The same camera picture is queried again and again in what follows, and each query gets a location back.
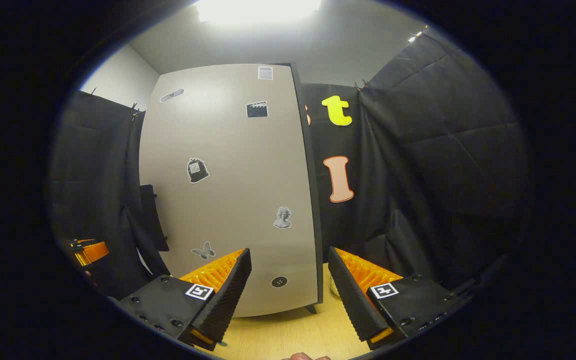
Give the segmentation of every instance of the letter cutout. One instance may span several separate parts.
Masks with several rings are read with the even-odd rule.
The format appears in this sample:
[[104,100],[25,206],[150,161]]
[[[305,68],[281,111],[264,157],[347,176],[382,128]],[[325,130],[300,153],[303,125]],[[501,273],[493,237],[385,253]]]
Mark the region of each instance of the letter cutout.
[[321,104],[328,109],[328,118],[334,125],[347,126],[352,123],[350,116],[344,116],[343,108],[348,107],[348,101],[342,101],[338,95],[330,96],[323,100]]
[[349,201],[355,196],[355,193],[348,187],[346,164],[348,164],[348,158],[345,156],[333,156],[324,160],[324,165],[330,171],[330,182],[332,182],[330,201],[332,203]]

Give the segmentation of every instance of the clapperboard sticker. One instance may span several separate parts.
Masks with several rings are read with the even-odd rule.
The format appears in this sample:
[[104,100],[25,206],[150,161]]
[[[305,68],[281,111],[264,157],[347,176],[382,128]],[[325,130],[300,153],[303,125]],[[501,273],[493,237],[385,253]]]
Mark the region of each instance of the clapperboard sticker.
[[397,289],[395,289],[393,284],[391,284],[390,282],[387,282],[386,284],[373,286],[370,288],[370,290],[372,290],[372,293],[374,294],[374,296],[377,297],[377,299],[383,299],[385,297],[393,296],[395,294],[400,293],[397,291]]
[[268,102],[257,101],[246,104],[246,114],[248,117],[268,117]]
[[272,80],[273,79],[272,66],[259,66],[256,69],[256,79],[258,79],[258,80]]
[[187,296],[197,298],[199,300],[206,300],[213,292],[212,287],[194,284],[188,291],[185,292]]

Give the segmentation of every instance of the white wall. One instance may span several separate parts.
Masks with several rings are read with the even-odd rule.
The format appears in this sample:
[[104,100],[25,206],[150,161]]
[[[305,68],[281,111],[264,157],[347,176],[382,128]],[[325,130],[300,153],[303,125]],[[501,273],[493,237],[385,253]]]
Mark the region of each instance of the white wall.
[[130,45],[126,45],[108,57],[80,90],[90,94],[96,88],[96,96],[126,107],[137,103],[135,109],[144,111],[159,78],[159,73]]

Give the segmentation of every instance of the finger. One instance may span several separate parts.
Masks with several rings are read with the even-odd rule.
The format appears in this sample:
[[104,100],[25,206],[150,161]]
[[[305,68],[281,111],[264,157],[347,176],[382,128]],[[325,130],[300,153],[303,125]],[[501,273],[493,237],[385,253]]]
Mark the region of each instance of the finger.
[[313,360],[313,359],[310,356],[306,355],[305,353],[298,352],[293,353],[292,356],[290,356],[290,360]]

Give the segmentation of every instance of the wooden surface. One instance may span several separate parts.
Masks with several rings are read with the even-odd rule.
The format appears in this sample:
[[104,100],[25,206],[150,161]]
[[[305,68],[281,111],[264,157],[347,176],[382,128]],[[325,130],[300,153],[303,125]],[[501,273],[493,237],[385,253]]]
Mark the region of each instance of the wooden surface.
[[359,341],[341,299],[330,290],[328,264],[323,270],[324,301],[315,305],[317,314],[301,307],[234,318],[223,338],[226,346],[218,344],[212,354],[227,360],[282,360],[295,353],[313,359],[347,360],[368,353],[370,349],[365,341]]

